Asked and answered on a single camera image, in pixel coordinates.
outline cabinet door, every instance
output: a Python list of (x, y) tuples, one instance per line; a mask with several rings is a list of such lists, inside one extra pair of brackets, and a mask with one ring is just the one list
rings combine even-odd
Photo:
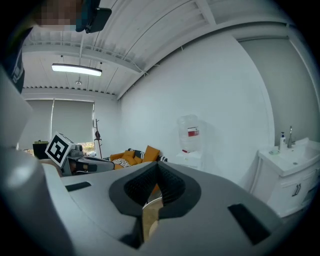
[(300, 206), (301, 202), (298, 202), (297, 194), (299, 190), (299, 181), (301, 179), (295, 179), (287, 182), (279, 182), (276, 184), (267, 205), (270, 206), (280, 217), (288, 215), (288, 209), (292, 209)]
[(318, 175), (318, 170), (311, 172), (310, 174), (304, 176), (301, 181), (301, 189), (299, 194), (301, 194), (301, 206), (307, 206), (311, 203), (314, 198), (317, 188), (313, 185), (315, 177)]

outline white wall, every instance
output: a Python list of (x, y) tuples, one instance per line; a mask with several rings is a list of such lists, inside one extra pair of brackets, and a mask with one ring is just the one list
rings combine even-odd
[(316, 91), (305, 64), (288, 39), (241, 42), (267, 88), (274, 117), (275, 145), (281, 132), (296, 140), (320, 142), (320, 113)]
[(181, 151), (177, 118), (195, 114), (204, 171), (244, 188), (256, 153), (274, 141), (272, 110), (251, 58), (230, 35), (202, 39), (163, 61), (120, 100), (121, 146), (155, 147), (175, 162)]
[[(120, 113), (118, 101), (114, 95), (91, 91), (37, 88), (23, 89), (22, 96), (25, 100), (56, 99), (94, 102), (94, 120), (99, 120), (98, 129), (102, 138), (102, 157), (109, 157), (121, 150), (118, 142)], [(97, 142), (95, 142), (95, 150), (97, 155), (100, 156)]]

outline ceiling beam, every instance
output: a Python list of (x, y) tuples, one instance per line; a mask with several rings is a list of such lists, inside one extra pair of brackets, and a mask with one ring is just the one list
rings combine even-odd
[(216, 26), (217, 23), (216, 23), (215, 17), (210, 9), (210, 6), (207, 0), (196, 0), (195, 3), (200, 9), (206, 22), (208, 22), (211, 26)]
[(25, 100), (70, 100), (70, 101), (89, 101), (117, 99), (116, 95), (85, 91), (78, 89), (61, 89), (61, 88), (23, 88), (22, 97)]
[[(71, 57), (79, 57), (80, 49), (75, 46), (68, 45), (52, 45), (52, 44), (37, 44), (26, 45), (22, 48), (22, 54), (49, 54), (49, 55), (64, 55)], [(106, 54), (97, 50), (91, 50), (84, 48), (82, 50), (81, 57), (97, 62), (108, 63), (117, 66), (118, 68), (124, 68), (133, 74), (142, 74), (132, 62), (125, 61), (121, 58)]]
[[(180, 48), (181, 46), (183, 46), (184, 44), (199, 38), (201, 36), (204, 36), (208, 33), (212, 33), (214, 31), (219, 31), (220, 29), (224, 29), (227, 27), (232, 27), (235, 25), (241, 25), (241, 24), (249, 24), (252, 23), (252, 25), (254, 26), (255, 22), (274, 22), (273, 25), (266, 25), (266, 28), (264, 31), (262, 28), (264, 27), (262, 24), (259, 24), (258, 26), (255, 26), (253, 29), (251, 27), (247, 27), (247, 28), (231, 28), (230, 30), (226, 31), (225, 33), (231, 33), (231, 35), (236, 39), (239, 40), (243, 37), (252, 37), (252, 36), (256, 36), (256, 35), (266, 35), (266, 33), (268, 35), (282, 35), (282, 28), (280, 27), (280, 31), (278, 29), (279, 26), (282, 25), (283, 29), (285, 29), (286, 27), (283, 26), (284, 23), (287, 22), (286, 19), (284, 18), (274, 18), (274, 17), (258, 17), (256, 19), (253, 19), (251, 17), (248, 18), (243, 18), (243, 19), (239, 19), (239, 20), (232, 20), (232, 21), (228, 21), (228, 22), (224, 22), (221, 24), (218, 24), (216, 26), (211, 26), (211, 25), (206, 25), (205, 27), (201, 27), (198, 29), (195, 29), (192, 31), (192, 33), (187, 33), (184, 36), (181, 36), (180, 38), (176, 39), (176, 40), (172, 40), (171, 43), (167, 44), (166, 48), (159, 52), (158, 54), (155, 54), (152, 58), (152, 60), (149, 61), (149, 65), (147, 65), (145, 67), (145, 70), (148, 71), (151, 67), (153, 67), (153, 65), (157, 64), (161, 59), (163, 59), (164, 56), (167, 56), (168, 54), (170, 54), (171, 52), (173, 52), (174, 50)], [(140, 78), (142, 77), (144, 74), (141, 73), (140, 75), (137, 75), (135, 77), (132, 78), (132, 80), (130, 80), (127, 85), (122, 87), (122, 90), (120, 91), (120, 93), (117, 95), (117, 100), (119, 100), (128, 90), (129, 88), (134, 85), (134, 83)]]

